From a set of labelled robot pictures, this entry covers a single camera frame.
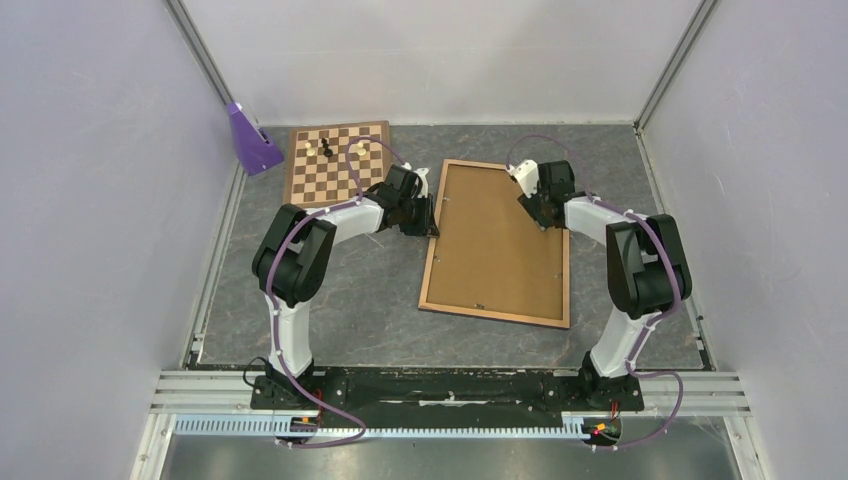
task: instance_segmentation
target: marble-pattern floor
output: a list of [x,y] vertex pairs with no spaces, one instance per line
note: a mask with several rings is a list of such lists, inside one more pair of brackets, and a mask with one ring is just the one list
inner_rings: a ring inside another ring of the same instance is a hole
[[[286,128],[267,129],[287,145]],[[633,130],[625,125],[396,126],[392,146],[413,168],[429,167],[437,188],[446,158],[502,162],[527,133],[568,141],[585,159],[594,192],[637,212],[656,212]],[[562,158],[554,144],[530,139],[514,159]],[[212,301],[199,364],[244,364],[267,355],[268,311],[250,264],[282,200],[285,165],[247,178]],[[311,336],[318,365],[579,367],[612,306],[604,250],[571,236],[570,330],[497,322],[417,309],[427,240],[399,231],[360,236],[333,250],[313,300]],[[700,368],[685,312],[658,327],[639,361],[646,368]]]

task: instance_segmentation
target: black chess piece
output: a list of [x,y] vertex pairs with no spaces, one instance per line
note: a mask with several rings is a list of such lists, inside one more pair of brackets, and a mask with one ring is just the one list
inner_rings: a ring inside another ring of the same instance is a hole
[[321,146],[324,147],[324,156],[330,158],[333,156],[333,151],[330,149],[330,143],[326,138],[321,139]]

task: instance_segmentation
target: white wall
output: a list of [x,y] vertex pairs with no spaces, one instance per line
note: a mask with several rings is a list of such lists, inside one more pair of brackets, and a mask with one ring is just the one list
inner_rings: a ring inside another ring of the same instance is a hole
[[698,0],[184,0],[260,124],[632,122]]
[[156,0],[0,6],[0,478],[127,478],[233,169]]
[[845,478],[848,3],[722,2],[646,132],[781,479]]

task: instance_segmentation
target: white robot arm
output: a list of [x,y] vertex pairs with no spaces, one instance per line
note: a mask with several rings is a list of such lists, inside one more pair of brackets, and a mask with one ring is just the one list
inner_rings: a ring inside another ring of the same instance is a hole
[[[438,236],[427,173],[426,168],[412,171],[409,164],[393,165],[385,181],[370,188],[356,205],[326,209],[327,213],[312,219],[288,245],[272,282],[272,291],[280,305],[278,331],[274,328],[274,315],[271,315],[271,331],[277,331],[279,345],[275,347],[272,342],[268,361],[275,371],[284,371],[277,349],[282,350],[286,366],[295,377],[312,364],[309,309],[312,297],[324,280],[334,245],[393,226],[411,236]],[[253,273],[259,278],[260,289],[265,291],[271,265],[284,238],[297,223],[316,210],[320,209],[303,210],[283,205],[277,212],[253,259]],[[273,313],[271,299],[266,296],[266,301]]]
[[[600,340],[584,358],[581,376],[586,377],[590,395],[627,390],[621,388],[631,378],[626,362],[640,332],[647,325],[650,333],[650,320],[674,304],[671,282],[656,258],[656,246],[633,219],[601,206],[600,197],[576,192],[568,162],[539,165],[525,160],[507,171],[521,187],[519,203],[543,230],[567,228],[606,247],[607,287],[614,306]],[[692,280],[674,218],[637,216],[657,234],[681,296],[687,298]]]

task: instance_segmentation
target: black mounting plate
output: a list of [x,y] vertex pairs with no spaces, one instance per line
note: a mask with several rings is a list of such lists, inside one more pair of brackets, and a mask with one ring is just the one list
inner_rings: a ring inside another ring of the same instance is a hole
[[[534,369],[315,367],[298,379],[309,392],[361,418],[372,428],[560,427],[562,412],[645,409],[639,382],[633,392],[591,403],[577,372]],[[315,409],[289,384],[256,377],[254,410]],[[456,402],[466,402],[461,407]],[[322,426],[353,427],[330,412]]]

